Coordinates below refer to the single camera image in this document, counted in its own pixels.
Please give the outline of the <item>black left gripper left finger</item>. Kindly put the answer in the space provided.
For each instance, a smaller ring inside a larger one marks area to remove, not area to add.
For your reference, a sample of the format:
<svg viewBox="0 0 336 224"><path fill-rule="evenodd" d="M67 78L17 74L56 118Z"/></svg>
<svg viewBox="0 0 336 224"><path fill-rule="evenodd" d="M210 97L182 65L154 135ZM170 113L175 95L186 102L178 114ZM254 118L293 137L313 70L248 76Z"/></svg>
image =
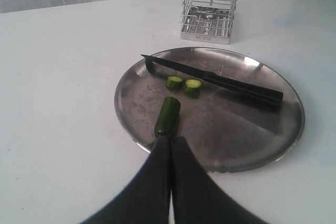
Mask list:
<svg viewBox="0 0 336 224"><path fill-rule="evenodd" d="M129 184L83 223L169 223L170 139L161 136Z"/></svg>

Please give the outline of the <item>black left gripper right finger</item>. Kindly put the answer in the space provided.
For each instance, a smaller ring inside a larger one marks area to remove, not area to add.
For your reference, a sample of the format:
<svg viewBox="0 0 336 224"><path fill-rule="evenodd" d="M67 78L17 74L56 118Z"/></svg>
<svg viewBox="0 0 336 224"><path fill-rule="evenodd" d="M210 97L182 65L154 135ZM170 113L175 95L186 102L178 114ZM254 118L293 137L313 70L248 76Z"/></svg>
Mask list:
<svg viewBox="0 0 336 224"><path fill-rule="evenodd" d="M175 223L265 223L209 177L186 139L171 140L170 176Z"/></svg>

